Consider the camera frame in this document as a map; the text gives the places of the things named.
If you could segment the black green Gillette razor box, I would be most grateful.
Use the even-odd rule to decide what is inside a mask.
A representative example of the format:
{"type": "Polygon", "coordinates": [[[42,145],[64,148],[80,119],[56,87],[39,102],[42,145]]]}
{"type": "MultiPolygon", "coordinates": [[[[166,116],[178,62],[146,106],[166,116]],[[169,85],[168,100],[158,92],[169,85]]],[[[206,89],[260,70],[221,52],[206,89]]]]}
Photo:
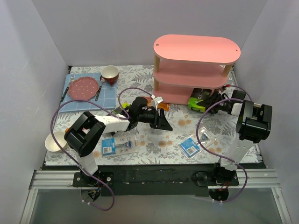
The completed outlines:
{"type": "Polygon", "coordinates": [[[121,115],[123,115],[124,117],[127,117],[127,115],[126,115],[126,113],[124,112],[124,110],[128,111],[128,109],[129,109],[130,106],[131,106],[131,105],[130,105],[128,102],[125,102],[125,103],[122,104],[123,109],[119,106],[119,107],[117,107],[116,109],[114,109],[114,110],[112,111],[112,113],[115,114],[115,115],[117,115],[117,114],[121,114],[121,115]]]}

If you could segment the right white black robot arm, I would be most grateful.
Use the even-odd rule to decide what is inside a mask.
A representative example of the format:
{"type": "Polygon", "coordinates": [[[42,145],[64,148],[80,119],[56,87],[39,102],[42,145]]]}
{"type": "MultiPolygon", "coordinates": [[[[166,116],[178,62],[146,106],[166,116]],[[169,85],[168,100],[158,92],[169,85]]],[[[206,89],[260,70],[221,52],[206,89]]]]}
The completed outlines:
{"type": "Polygon", "coordinates": [[[211,114],[221,110],[238,118],[236,137],[227,154],[215,163],[210,175],[212,182],[219,186],[235,178],[237,165],[248,150],[254,144],[267,139],[271,132],[272,106],[255,104],[245,100],[245,96],[246,92],[240,90],[234,90],[232,98],[215,92],[197,103],[211,114]]]}

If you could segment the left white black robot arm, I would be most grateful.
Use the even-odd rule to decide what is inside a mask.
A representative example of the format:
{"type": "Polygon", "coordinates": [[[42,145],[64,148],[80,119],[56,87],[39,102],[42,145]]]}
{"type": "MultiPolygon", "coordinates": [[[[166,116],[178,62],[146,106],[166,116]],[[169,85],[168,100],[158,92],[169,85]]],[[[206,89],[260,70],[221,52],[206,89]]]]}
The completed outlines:
{"type": "Polygon", "coordinates": [[[84,173],[83,181],[88,186],[96,186],[100,180],[93,151],[103,134],[130,131],[139,122],[149,124],[153,129],[173,130],[164,109],[148,107],[147,103],[146,98],[136,97],[132,104],[116,115],[98,116],[84,112],[65,133],[64,139],[75,151],[79,168],[84,173]]]}

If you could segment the pink three-tier shelf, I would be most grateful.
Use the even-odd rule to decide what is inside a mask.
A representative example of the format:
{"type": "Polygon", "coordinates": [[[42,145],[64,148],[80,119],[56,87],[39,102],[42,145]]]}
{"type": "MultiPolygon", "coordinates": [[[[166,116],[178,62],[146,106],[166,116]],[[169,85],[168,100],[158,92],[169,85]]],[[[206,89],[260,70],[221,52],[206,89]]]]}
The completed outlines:
{"type": "Polygon", "coordinates": [[[163,35],[153,49],[153,94],[179,105],[188,103],[194,89],[222,88],[241,56],[234,41],[215,36],[163,35]]]}

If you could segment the orange long snack packet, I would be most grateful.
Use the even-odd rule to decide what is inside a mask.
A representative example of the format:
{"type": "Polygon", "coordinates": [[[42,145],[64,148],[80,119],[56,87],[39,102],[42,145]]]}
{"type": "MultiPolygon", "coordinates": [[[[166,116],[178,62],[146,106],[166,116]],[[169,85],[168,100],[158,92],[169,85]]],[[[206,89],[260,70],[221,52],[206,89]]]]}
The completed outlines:
{"type": "MultiPolygon", "coordinates": [[[[147,107],[151,107],[152,106],[152,104],[151,104],[152,98],[146,97],[146,96],[144,96],[144,98],[147,99],[147,107]]],[[[158,109],[164,109],[165,111],[168,112],[170,109],[170,104],[161,102],[158,104],[158,109]]]]}

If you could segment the floral tablecloth mat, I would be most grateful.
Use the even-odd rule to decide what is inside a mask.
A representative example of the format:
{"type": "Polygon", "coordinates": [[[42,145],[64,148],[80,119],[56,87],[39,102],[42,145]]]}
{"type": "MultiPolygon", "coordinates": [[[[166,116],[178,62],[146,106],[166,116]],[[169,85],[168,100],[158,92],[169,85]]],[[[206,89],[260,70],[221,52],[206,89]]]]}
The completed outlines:
{"type": "MultiPolygon", "coordinates": [[[[143,96],[145,90],[153,91],[153,66],[128,65],[118,66],[120,76],[116,93],[121,95],[122,103],[132,103],[135,97],[143,96]]],[[[93,152],[98,165],[146,165],[146,164],[199,164],[215,163],[218,157],[205,150],[188,159],[178,144],[195,134],[196,125],[201,117],[199,112],[191,111],[185,105],[170,105],[165,112],[166,118],[173,130],[161,131],[151,129],[148,124],[139,123],[130,132],[119,132],[117,136],[135,135],[138,151],[132,154],[102,157],[101,147],[97,145],[93,152]]],[[[208,114],[202,120],[200,127],[205,127],[213,133],[216,141],[208,147],[211,152],[225,154],[235,138],[237,117],[225,112],[216,115],[208,114]]]]}

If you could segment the blue razor blister pack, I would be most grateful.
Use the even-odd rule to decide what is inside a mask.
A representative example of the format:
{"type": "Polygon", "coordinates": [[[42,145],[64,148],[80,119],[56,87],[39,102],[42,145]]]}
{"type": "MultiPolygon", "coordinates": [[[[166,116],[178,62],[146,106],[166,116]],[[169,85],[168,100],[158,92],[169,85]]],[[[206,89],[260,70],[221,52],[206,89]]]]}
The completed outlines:
{"type": "Polygon", "coordinates": [[[134,135],[103,139],[101,154],[103,157],[137,153],[138,143],[134,135]]]}
{"type": "MultiPolygon", "coordinates": [[[[205,127],[199,129],[198,136],[201,144],[206,148],[216,141],[215,135],[205,127]]],[[[194,134],[178,143],[178,147],[187,159],[193,158],[203,150],[194,134]]]]}

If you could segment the blue checkered placemat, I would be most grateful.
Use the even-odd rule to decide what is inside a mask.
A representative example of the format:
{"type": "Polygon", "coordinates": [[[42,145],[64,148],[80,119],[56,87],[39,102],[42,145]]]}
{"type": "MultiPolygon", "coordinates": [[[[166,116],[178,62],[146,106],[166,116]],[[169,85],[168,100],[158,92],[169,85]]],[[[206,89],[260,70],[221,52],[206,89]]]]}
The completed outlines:
{"type": "Polygon", "coordinates": [[[72,99],[75,102],[68,103],[60,109],[60,112],[80,112],[98,110],[99,108],[87,103],[79,102],[79,99],[89,100],[105,108],[114,109],[116,107],[116,86],[110,83],[100,83],[100,73],[78,73],[66,75],[64,90],[69,88],[63,104],[72,99]]]}

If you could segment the right blue razor blister pack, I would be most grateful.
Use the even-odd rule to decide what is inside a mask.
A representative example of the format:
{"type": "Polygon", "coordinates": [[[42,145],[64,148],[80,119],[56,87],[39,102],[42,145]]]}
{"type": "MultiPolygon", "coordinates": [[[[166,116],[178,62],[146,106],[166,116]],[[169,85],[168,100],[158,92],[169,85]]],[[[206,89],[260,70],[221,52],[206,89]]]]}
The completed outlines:
{"type": "MultiPolygon", "coordinates": [[[[199,129],[198,136],[201,144],[206,148],[216,141],[215,135],[205,127],[199,129]]],[[[178,143],[178,147],[187,159],[193,158],[203,150],[194,134],[178,143]]]]}

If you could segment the red cup white inside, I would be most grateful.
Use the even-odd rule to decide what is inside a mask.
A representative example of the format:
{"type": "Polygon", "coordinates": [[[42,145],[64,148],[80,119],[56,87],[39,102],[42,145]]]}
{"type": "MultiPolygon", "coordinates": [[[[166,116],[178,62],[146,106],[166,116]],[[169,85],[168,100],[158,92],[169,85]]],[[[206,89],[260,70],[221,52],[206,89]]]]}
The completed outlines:
{"type": "Polygon", "coordinates": [[[110,85],[114,85],[119,78],[119,70],[116,66],[109,65],[101,70],[103,79],[110,85]]]}

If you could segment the pink dotted plate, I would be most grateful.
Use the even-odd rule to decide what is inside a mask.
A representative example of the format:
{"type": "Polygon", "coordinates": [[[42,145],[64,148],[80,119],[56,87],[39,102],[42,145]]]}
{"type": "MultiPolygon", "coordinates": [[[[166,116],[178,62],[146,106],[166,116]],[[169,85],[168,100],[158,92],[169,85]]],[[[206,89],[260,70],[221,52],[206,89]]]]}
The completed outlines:
{"type": "Polygon", "coordinates": [[[93,98],[99,88],[95,78],[80,77],[70,85],[68,93],[73,100],[90,100],[93,98]]]}

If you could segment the white ceramic bowl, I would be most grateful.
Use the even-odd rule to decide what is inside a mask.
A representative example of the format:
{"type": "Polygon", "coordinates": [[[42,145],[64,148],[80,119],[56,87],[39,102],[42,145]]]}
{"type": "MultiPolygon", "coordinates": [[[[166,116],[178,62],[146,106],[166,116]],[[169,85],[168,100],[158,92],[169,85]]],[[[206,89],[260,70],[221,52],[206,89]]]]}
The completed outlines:
{"type": "MultiPolygon", "coordinates": [[[[66,142],[66,140],[64,139],[64,132],[63,131],[55,131],[53,132],[54,136],[57,140],[57,142],[59,143],[59,145],[63,148],[63,149],[67,149],[68,144],[66,142]]],[[[61,148],[57,145],[57,143],[54,141],[53,137],[51,134],[49,134],[45,140],[45,147],[48,151],[50,152],[60,152],[61,148]]]]}

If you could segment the black handled spoon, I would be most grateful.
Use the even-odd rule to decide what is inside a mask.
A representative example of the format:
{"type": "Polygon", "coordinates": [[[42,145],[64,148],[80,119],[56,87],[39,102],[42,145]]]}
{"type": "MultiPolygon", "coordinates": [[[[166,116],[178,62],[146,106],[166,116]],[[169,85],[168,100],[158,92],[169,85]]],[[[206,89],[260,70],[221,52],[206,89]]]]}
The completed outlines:
{"type": "Polygon", "coordinates": [[[96,93],[96,97],[95,97],[95,101],[98,101],[98,98],[99,98],[99,95],[100,95],[100,91],[101,91],[101,88],[102,88],[102,85],[103,83],[105,82],[105,79],[103,76],[100,77],[100,84],[99,84],[99,88],[98,88],[98,91],[96,93]]]}

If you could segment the black handled fork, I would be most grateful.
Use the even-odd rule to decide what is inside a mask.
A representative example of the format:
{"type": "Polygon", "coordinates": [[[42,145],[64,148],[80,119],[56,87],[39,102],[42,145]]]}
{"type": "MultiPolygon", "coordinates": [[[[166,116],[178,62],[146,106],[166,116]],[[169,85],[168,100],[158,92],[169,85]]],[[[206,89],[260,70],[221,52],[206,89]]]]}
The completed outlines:
{"type": "Polygon", "coordinates": [[[65,98],[65,96],[66,96],[66,94],[67,94],[67,92],[68,92],[68,90],[69,90],[69,87],[70,87],[70,85],[73,83],[74,79],[75,79],[75,76],[74,76],[74,75],[71,75],[71,76],[70,76],[70,81],[69,81],[69,83],[68,83],[68,85],[67,85],[67,87],[66,87],[66,89],[65,89],[65,91],[64,91],[64,93],[63,93],[63,95],[62,95],[62,97],[61,97],[60,102],[63,102],[63,100],[64,100],[64,98],[65,98]]]}

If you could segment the aluminium frame rail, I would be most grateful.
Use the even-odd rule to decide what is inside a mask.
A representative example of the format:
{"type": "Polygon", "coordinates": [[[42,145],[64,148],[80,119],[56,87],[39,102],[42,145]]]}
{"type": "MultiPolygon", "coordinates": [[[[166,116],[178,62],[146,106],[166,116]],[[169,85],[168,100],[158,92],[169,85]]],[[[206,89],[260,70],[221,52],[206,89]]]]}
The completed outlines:
{"type": "Polygon", "coordinates": [[[230,202],[212,197],[216,186],[192,177],[211,165],[101,166],[107,189],[85,200],[93,186],[74,167],[35,171],[21,218],[23,224],[290,224],[277,175],[246,167],[225,188],[230,202]]]}

